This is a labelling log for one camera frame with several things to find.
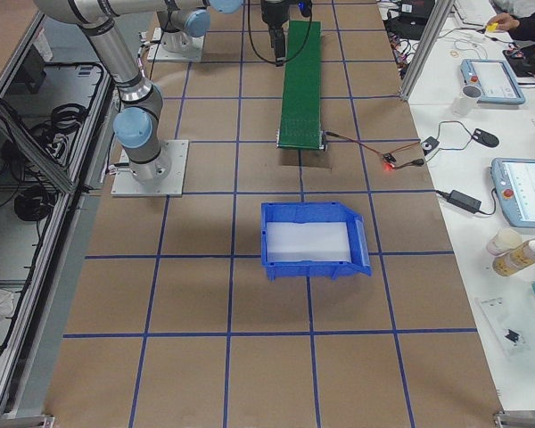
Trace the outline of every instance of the tablet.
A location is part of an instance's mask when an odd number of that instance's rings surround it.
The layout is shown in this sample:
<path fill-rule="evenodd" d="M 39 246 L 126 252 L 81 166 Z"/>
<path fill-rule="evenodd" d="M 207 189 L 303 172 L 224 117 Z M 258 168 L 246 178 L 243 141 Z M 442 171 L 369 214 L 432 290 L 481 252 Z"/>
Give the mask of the tablet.
<path fill-rule="evenodd" d="M 494 159 L 491 177 L 509 224 L 535 227 L 535 160 Z"/>
<path fill-rule="evenodd" d="M 517 77 L 506 61 L 463 60 L 461 71 L 465 83 L 481 89 L 479 103 L 525 103 L 525 96 L 517 84 Z"/>

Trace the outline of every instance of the conveyor belt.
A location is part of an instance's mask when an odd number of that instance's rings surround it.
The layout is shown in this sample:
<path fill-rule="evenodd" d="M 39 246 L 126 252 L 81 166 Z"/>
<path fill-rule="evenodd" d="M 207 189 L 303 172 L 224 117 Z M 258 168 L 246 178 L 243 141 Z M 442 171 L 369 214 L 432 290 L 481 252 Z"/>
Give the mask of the conveyor belt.
<path fill-rule="evenodd" d="M 321 22 L 311 22 L 301 53 L 285 65 L 284 99 L 277 147 L 322 150 L 321 136 Z M 290 21 L 288 58 L 303 45 L 307 21 Z"/>

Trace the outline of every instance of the paper cup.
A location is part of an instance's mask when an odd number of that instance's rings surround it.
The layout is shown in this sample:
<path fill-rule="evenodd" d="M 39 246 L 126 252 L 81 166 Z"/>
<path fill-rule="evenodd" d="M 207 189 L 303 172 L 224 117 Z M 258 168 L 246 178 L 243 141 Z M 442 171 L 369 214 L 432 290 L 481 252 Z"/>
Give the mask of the paper cup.
<path fill-rule="evenodd" d="M 465 116 L 478 103 L 482 90 L 474 85 L 465 85 L 452 103 L 452 113 L 456 116 Z"/>
<path fill-rule="evenodd" d="M 509 227 L 499 229 L 496 235 L 485 246 L 489 254 L 498 256 L 504 252 L 517 248 L 523 243 L 521 235 Z"/>

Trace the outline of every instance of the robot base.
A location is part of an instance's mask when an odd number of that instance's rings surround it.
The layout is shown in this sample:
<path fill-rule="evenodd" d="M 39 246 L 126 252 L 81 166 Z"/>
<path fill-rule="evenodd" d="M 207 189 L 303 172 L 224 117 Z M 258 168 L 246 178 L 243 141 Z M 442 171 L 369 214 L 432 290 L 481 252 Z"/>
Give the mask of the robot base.
<path fill-rule="evenodd" d="M 159 47 L 158 44 L 151 45 L 147 60 L 149 62 L 200 62 L 202 61 L 204 38 L 205 36 L 193 38 L 192 49 L 187 49 L 182 52 L 169 52 L 162 46 Z M 161 29 L 157 27 L 152 34 L 152 41 L 158 42 L 159 40 L 161 40 Z"/>
<path fill-rule="evenodd" d="M 129 171 L 118 171 L 111 194 L 113 196 L 182 196 L 185 182 L 186 159 L 188 158 L 188 140 L 166 140 L 162 142 L 162 150 L 171 160 L 169 174 L 162 180 L 147 183 L 137 181 Z M 128 162 L 123 151 L 119 162 Z"/>

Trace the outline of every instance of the blue bin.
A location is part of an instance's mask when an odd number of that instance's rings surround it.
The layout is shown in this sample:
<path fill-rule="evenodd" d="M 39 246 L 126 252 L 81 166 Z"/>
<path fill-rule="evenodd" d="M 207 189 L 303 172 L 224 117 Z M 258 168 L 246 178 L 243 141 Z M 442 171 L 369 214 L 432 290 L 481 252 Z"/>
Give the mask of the blue bin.
<path fill-rule="evenodd" d="M 349 239 L 350 261 L 270 261 L 268 259 L 268 223 L 345 223 Z M 339 202 L 266 202 L 261 204 L 261 264 L 267 277 L 279 276 L 371 276 L 363 218 Z"/>

